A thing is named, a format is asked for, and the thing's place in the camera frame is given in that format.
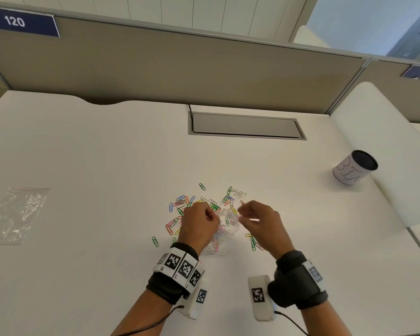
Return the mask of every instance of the number 120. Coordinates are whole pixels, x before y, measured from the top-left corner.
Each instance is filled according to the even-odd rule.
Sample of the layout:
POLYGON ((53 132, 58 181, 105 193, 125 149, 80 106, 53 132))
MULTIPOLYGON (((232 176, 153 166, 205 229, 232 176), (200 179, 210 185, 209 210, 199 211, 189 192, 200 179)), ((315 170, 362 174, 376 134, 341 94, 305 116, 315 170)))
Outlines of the number 120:
POLYGON ((25 22, 20 17, 16 19, 14 16, 5 16, 5 19, 8 22, 8 25, 10 26, 25 27, 25 22))

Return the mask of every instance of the black wrist brace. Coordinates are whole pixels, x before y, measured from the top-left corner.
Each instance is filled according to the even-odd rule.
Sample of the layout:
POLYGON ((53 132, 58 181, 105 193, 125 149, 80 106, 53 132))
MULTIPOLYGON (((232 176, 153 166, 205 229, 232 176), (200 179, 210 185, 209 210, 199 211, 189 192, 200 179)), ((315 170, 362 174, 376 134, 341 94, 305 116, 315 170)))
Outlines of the black wrist brace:
POLYGON ((274 280, 268 285, 269 296, 275 304, 283 308, 295 304, 302 310, 322 304, 328 299, 326 291, 320 291, 302 265, 306 261, 303 253, 297 250, 289 251, 277 260, 274 280))
MULTIPOLYGON (((190 245, 176 242, 171 245, 171 248, 178 248, 185 251, 187 254, 190 254, 196 260, 199 260, 196 251, 190 245)), ((161 272, 155 272, 152 274, 146 288, 172 305, 175 305, 182 295, 188 295, 188 292, 182 288, 180 284, 176 283, 172 278, 165 276, 161 272)))

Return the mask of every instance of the hand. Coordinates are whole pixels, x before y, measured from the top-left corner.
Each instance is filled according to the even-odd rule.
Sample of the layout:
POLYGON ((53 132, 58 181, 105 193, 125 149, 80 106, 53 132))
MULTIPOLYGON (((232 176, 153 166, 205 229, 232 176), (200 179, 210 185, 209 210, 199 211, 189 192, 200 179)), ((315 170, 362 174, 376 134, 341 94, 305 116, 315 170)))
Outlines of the hand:
POLYGON ((218 231, 219 217, 207 203, 194 203, 184 209, 178 242, 190 245, 198 255, 218 231))
POLYGON ((280 219, 280 214, 270 206, 252 200, 243 204, 238 212, 241 214, 240 223, 275 259, 294 250, 291 238, 280 219))

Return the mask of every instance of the person's left hand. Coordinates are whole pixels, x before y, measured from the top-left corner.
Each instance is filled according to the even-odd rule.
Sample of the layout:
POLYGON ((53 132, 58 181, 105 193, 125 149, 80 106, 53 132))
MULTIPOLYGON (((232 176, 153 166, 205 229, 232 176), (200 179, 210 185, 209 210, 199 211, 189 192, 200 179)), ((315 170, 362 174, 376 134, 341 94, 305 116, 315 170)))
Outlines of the person's left hand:
POLYGON ((207 203, 194 203, 184 209, 178 242, 190 245, 198 255, 218 231, 219 217, 207 203))

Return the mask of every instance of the white paneled wall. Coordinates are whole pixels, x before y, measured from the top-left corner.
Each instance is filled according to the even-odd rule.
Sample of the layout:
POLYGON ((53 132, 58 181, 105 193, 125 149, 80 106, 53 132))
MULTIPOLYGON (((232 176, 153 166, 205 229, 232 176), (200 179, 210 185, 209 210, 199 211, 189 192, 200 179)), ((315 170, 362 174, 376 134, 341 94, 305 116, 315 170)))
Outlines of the white paneled wall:
POLYGON ((0 0, 288 42, 306 0, 0 0))

